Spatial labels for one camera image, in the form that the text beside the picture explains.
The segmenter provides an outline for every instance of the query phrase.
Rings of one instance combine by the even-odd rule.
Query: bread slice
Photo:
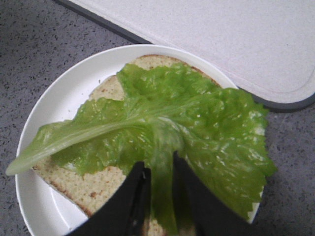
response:
[[[145,55],[130,63],[149,70],[157,66],[171,66],[178,62],[182,61],[162,55]],[[100,97],[124,99],[124,91],[116,75],[110,76],[95,88],[89,99],[96,100]],[[113,166],[106,167],[103,171],[95,174],[80,176],[73,171],[55,165],[50,158],[39,161],[33,169],[45,182],[75,203],[88,217],[107,202],[126,178],[118,167]],[[157,220],[151,219],[149,236],[166,235],[166,231],[158,224]]]

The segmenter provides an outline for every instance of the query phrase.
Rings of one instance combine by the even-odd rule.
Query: bread crust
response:
[[[157,66],[171,66],[185,63],[179,59],[163,55],[144,55],[131,61],[143,69],[149,70]],[[199,69],[193,67],[205,78],[211,79]],[[117,76],[108,77],[89,96],[89,100],[101,97],[123,100],[124,91]],[[95,174],[80,176],[73,171],[55,165],[51,158],[39,161],[33,170],[47,184],[75,203],[88,217],[92,216],[104,205],[122,184],[126,176],[118,167],[109,166]],[[149,236],[166,236],[166,231],[155,219],[150,220]]]

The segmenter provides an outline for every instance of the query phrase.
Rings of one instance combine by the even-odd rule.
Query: white plate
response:
[[[210,75],[222,87],[236,86],[218,69],[190,53],[157,45],[113,48],[91,56],[62,74],[41,96],[22,132],[17,154],[46,123],[71,119],[91,91],[127,62],[145,54],[176,57]],[[32,236],[61,236],[86,220],[71,202],[44,183],[33,171],[16,175],[16,191],[24,221]]]

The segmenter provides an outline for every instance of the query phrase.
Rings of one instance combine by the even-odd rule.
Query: gray countertop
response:
[[[44,91],[82,59],[132,44],[52,0],[0,1],[0,235],[30,235],[17,202],[15,158],[23,126]],[[269,113],[268,178],[254,224],[272,236],[315,235],[315,105]]]

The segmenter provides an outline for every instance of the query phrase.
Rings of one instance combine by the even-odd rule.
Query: white cutting board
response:
[[[315,93],[314,0],[71,0],[154,44],[189,51],[277,103]]]

